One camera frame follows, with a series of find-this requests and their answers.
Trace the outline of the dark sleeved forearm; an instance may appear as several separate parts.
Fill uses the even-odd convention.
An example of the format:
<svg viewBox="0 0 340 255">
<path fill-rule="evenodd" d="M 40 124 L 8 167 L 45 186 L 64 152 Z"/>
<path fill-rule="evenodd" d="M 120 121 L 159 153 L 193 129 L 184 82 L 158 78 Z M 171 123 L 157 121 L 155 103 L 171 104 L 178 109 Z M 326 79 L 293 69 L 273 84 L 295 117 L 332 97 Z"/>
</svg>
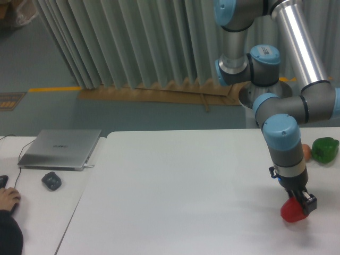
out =
<svg viewBox="0 0 340 255">
<path fill-rule="evenodd" d="M 9 211 L 1 210 L 1 254 L 22 254 L 23 234 Z"/>
</svg>

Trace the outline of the person's hand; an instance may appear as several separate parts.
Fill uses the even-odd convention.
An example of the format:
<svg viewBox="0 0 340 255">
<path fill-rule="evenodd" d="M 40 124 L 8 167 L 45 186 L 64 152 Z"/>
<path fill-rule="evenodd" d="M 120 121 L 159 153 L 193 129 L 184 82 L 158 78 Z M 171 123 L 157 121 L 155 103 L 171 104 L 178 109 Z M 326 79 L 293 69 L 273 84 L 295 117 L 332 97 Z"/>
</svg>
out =
<svg viewBox="0 0 340 255">
<path fill-rule="evenodd" d="M 19 191 L 12 187 L 1 188 L 0 194 L 1 210 L 11 211 L 21 200 Z"/>
</svg>

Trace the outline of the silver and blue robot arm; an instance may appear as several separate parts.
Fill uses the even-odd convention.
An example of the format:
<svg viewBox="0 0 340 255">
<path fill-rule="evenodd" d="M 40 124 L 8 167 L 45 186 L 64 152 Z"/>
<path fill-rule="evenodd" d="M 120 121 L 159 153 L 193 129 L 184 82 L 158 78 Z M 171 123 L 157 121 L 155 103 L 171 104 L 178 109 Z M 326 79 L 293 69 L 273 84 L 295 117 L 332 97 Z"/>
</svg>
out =
<svg viewBox="0 0 340 255">
<path fill-rule="evenodd" d="M 216 23 L 224 30 L 224 49 L 215 62 L 219 83 L 247 82 L 240 103 L 253 110 L 273 162 L 277 179 L 298 209 L 308 215 L 317 198 L 306 188 L 300 124 L 339 117 L 339 89 L 331 85 L 311 39 L 302 1 L 214 1 Z M 278 25 L 300 85 L 298 96 L 285 96 L 279 80 L 279 51 L 256 45 L 245 52 L 248 29 L 256 18 L 269 16 Z"/>
</svg>

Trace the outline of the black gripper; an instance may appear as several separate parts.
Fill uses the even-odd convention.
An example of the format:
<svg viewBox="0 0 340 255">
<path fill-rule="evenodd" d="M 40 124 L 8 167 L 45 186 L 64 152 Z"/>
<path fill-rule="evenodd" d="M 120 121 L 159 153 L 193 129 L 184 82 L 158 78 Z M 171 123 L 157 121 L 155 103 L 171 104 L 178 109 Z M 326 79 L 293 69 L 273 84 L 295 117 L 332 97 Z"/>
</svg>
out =
<svg viewBox="0 0 340 255">
<path fill-rule="evenodd" d="M 278 179 L 279 184 L 286 190 L 289 197 L 296 197 L 302 207 L 304 215 L 309 215 L 317 208 L 317 198 L 307 192 L 308 172 L 305 169 L 301 174 L 294 177 L 284 177 L 275 172 L 274 167 L 269 168 L 273 179 Z"/>
</svg>

